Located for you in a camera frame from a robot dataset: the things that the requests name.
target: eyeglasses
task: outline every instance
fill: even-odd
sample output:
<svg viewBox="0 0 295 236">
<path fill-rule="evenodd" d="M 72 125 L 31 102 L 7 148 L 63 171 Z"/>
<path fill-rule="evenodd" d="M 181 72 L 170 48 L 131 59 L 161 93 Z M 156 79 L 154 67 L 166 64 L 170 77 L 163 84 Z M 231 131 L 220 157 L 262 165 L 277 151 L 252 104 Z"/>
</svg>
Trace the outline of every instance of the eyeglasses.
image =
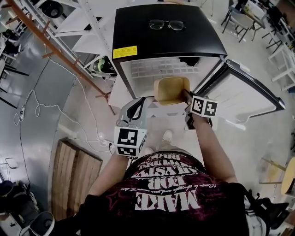
<svg viewBox="0 0 295 236">
<path fill-rule="evenodd" d="M 150 20 L 149 27 L 153 30 L 161 30 L 165 22 L 169 22 L 168 27 L 172 30 L 182 30 L 184 29 L 183 22 L 180 20 Z"/>
</svg>

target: fridge door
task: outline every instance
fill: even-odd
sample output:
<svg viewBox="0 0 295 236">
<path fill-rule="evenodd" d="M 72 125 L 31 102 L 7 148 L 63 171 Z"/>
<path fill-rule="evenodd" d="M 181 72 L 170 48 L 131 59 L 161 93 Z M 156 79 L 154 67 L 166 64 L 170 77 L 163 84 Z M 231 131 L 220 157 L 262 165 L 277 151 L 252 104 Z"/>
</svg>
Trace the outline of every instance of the fridge door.
<svg viewBox="0 0 295 236">
<path fill-rule="evenodd" d="M 285 109 L 280 98 L 232 60 L 226 60 L 211 78 L 196 88 L 195 93 L 217 100 L 217 116 L 236 124 Z"/>
</svg>

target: wrist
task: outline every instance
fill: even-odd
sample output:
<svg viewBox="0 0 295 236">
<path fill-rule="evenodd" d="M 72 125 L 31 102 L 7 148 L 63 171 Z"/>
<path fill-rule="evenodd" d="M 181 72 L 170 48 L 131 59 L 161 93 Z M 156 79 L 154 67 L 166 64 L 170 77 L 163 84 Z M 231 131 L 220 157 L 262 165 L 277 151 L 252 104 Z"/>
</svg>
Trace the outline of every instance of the wrist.
<svg viewBox="0 0 295 236">
<path fill-rule="evenodd" d="M 196 114 L 193 114 L 194 123 L 193 126 L 196 128 L 199 125 L 207 124 L 210 126 L 208 119 L 202 116 L 198 116 Z"/>
</svg>

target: power cord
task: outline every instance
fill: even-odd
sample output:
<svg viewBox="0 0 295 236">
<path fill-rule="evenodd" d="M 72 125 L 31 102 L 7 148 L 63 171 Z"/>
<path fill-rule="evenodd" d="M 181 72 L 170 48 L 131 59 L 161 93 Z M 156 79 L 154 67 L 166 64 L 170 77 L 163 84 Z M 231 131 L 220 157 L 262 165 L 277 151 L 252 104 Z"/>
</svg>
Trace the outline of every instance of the power cord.
<svg viewBox="0 0 295 236">
<path fill-rule="evenodd" d="M 30 178 L 29 178 L 29 175 L 28 175 L 28 169 L 27 169 L 26 160 L 24 158 L 24 149 L 23 149 L 23 142 L 22 142 L 22 134 L 21 134 L 21 126 L 20 126 L 20 124 L 19 124 L 19 139 L 20 139 L 20 146 L 21 146 L 22 152 L 23 152 L 24 167 L 26 169 L 26 174 L 27 174 L 27 178 L 28 178 L 28 181 L 29 181 L 29 185 L 30 185 L 31 181 L 30 181 Z"/>
<path fill-rule="evenodd" d="M 112 152 L 111 152 L 111 146 L 112 146 L 112 144 L 110 143 L 110 144 L 109 144 L 109 150 L 110 150 L 110 153 L 111 153 L 111 155 L 112 155 Z"/>
<path fill-rule="evenodd" d="M 93 114 L 93 112 L 92 112 L 92 109 L 91 109 L 91 107 L 90 107 L 90 104 L 89 104 L 89 102 L 88 102 L 88 100 L 87 100 L 87 97 L 86 97 L 86 93 L 85 93 L 84 87 L 83 87 L 83 85 L 81 84 L 81 82 L 80 82 L 80 80 L 78 79 L 78 77 L 77 77 L 75 74 L 73 74 L 72 72 L 70 72 L 68 69 L 66 69 L 64 66 L 62 66 L 62 65 L 60 65 L 59 63 L 53 61 L 53 60 L 50 59 L 50 58 L 48 58 L 48 61 L 47 61 L 46 65 L 45 65 L 45 67 L 47 66 L 47 64 L 48 64 L 49 61 L 52 61 L 53 63 L 55 63 L 55 64 L 61 66 L 61 67 L 64 68 L 66 71 L 68 71 L 70 74 L 72 74 L 74 77 L 76 77 L 76 79 L 78 80 L 79 84 L 80 84 L 81 87 L 82 87 L 82 90 L 83 90 L 83 93 L 84 93 L 85 100 L 86 100 L 86 102 L 87 102 L 87 104 L 88 104 L 88 106 L 89 106 L 90 112 L 91 112 L 92 117 L 93 117 L 93 119 L 94 119 L 94 121 L 95 121 L 96 134 L 97 134 L 97 139 L 98 139 L 98 140 L 96 140 L 95 142 L 98 142 L 99 144 L 100 144 L 100 143 L 104 143 L 104 142 L 99 138 L 96 118 L 95 118 L 95 116 L 94 116 L 94 114 Z M 34 90 L 34 89 L 31 90 L 31 91 L 29 92 L 28 97 L 27 97 L 27 99 L 26 99 L 26 101 L 25 101 L 25 104 L 24 104 L 24 106 L 22 107 L 22 109 L 21 109 L 21 111 L 20 111 L 20 116 L 19 116 L 19 114 L 17 114 L 17 113 L 14 115 L 14 121 L 13 121 L 13 122 L 14 122 L 15 125 L 18 125 L 20 122 L 22 122 L 22 121 L 24 120 L 25 107 L 26 107 L 26 104 L 27 104 L 27 102 L 28 102 L 28 100 L 29 100 L 29 98 L 30 98 L 30 95 L 31 95 L 33 92 L 34 92 L 34 95 L 35 95 L 35 99 L 36 99 L 36 101 L 37 101 L 37 103 L 38 103 L 38 106 L 37 106 L 36 109 L 35 109 L 35 115 L 36 115 L 36 117 L 39 117 L 39 115 L 40 115 L 40 106 L 44 106 L 44 107 L 55 107 L 55 106 L 56 106 L 56 107 L 59 109 L 59 111 L 60 111 L 63 115 L 65 115 L 70 121 L 72 121 L 72 122 L 78 124 L 78 125 L 81 127 L 81 129 L 84 131 L 85 136 L 86 136 L 86 140 L 80 140 L 80 139 L 75 139 L 75 140 L 80 140 L 80 141 L 83 141 L 83 142 L 87 142 L 88 146 L 89 146 L 93 151 L 95 151 L 95 152 L 98 152 L 98 153 L 108 152 L 108 151 L 97 151 L 97 150 L 93 149 L 92 146 L 90 145 L 89 141 L 88 141 L 87 133 L 86 133 L 86 131 L 83 129 L 83 127 L 81 126 L 81 124 L 80 124 L 79 122 L 77 122 L 77 121 L 72 120 L 70 117 L 68 117 L 66 114 L 64 114 L 64 113 L 61 111 L 61 109 L 60 109 L 60 107 L 59 107 L 58 105 L 46 106 L 46 105 L 44 105 L 43 103 L 40 104 L 39 101 L 38 101 L 38 99 L 37 99 L 37 96 L 36 96 L 36 93 L 35 93 L 35 90 Z"/>
</svg>

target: fridge shelf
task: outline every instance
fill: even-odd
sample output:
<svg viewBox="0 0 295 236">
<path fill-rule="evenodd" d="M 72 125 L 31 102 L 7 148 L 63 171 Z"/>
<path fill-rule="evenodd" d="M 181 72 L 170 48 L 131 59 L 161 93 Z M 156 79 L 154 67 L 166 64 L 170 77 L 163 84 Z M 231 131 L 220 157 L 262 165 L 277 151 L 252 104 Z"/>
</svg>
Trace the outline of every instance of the fridge shelf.
<svg viewBox="0 0 295 236">
<path fill-rule="evenodd" d="M 131 62 L 132 78 L 195 74 L 198 66 L 189 66 L 179 58 L 154 58 Z"/>
</svg>

